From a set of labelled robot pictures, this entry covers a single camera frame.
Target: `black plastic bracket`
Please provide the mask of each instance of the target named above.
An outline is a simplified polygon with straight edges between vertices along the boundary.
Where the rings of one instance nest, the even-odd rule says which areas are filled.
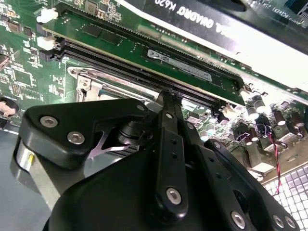
[[[111,131],[147,115],[146,106],[135,99],[32,107],[24,114],[19,135],[29,150],[58,166],[74,169],[86,161],[95,145],[95,133]],[[40,120],[44,116],[53,116],[58,125],[54,128],[43,126]],[[68,140],[67,135],[72,131],[85,137],[82,144],[76,145]]]

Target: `capacitor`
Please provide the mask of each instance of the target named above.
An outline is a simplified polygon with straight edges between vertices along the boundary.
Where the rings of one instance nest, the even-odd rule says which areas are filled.
[[[293,113],[291,115],[291,118],[292,118],[292,123],[294,124],[294,126],[301,128],[305,125],[302,117],[300,116],[298,112]]]
[[[209,136],[214,135],[215,133],[215,125],[213,123],[209,123],[206,125],[206,131]]]
[[[251,141],[253,141],[253,142],[255,142],[259,139],[257,132],[254,128],[249,129],[249,136],[250,136]]]
[[[264,113],[266,111],[266,106],[262,100],[261,97],[258,97],[256,100],[255,100],[255,108],[256,108],[256,111],[260,114],[260,113]]]
[[[199,135],[200,135],[200,139],[201,139],[203,142],[205,142],[205,141],[207,141],[207,140],[208,140],[208,134],[207,134],[207,131],[202,130],[202,131],[199,133]]]
[[[253,121],[259,118],[259,114],[256,111],[256,108],[253,106],[247,107],[247,112],[248,112],[248,118],[249,120]]]
[[[247,136],[247,137],[244,139],[244,141],[245,141],[245,144],[246,144],[247,146],[249,146],[249,145],[252,144],[252,140],[251,140],[251,138],[250,138],[249,136]]]
[[[274,117],[279,126],[285,125],[285,119],[281,111],[274,111]]]

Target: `red wire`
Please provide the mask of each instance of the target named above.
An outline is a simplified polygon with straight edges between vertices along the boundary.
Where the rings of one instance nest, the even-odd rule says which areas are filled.
[[[278,176],[278,186],[277,186],[277,190],[275,192],[275,195],[278,195],[279,194],[279,189],[280,189],[280,186],[282,185],[281,183],[281,179],[280,179],[280,163],[279,163],[279,160],[278,160],[278,147],[277,145],[275,144],[271,134],[269,135],[269,139],[271,141],[271,143],[273,144],[274,146],[274,150],[275,150],[275,158],[276,158],[276,167],[277,167],[277,176]]]

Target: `ram chip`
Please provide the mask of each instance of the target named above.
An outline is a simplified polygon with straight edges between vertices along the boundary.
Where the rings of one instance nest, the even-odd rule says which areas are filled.
[[[117,34],[104,30],[102,32],[101,40],[117,45],[120,42],[121,37]]]
[[[97,38],[101,34],[102,30],[103,29],[97,26],[89,24],[83,28],[82,32]]]

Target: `motherboard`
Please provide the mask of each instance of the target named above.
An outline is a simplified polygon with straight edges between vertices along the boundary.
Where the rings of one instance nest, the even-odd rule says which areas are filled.
[[[168,89],[183,98],[183,116],[200,139],[223,142],[256,177],[275,169],[277,155],[306,138],[306,92],[120,2],[0,0],[1,128],[19,126],[29,107],[53,103],[135,98],[158,112],[155,100]],[[258,1],[256,7],[266,13],[271,2],[278,7],[274,1]],[[290,21],[306,28],[303,12]],[[194,20],[212,24],[200,15]]]

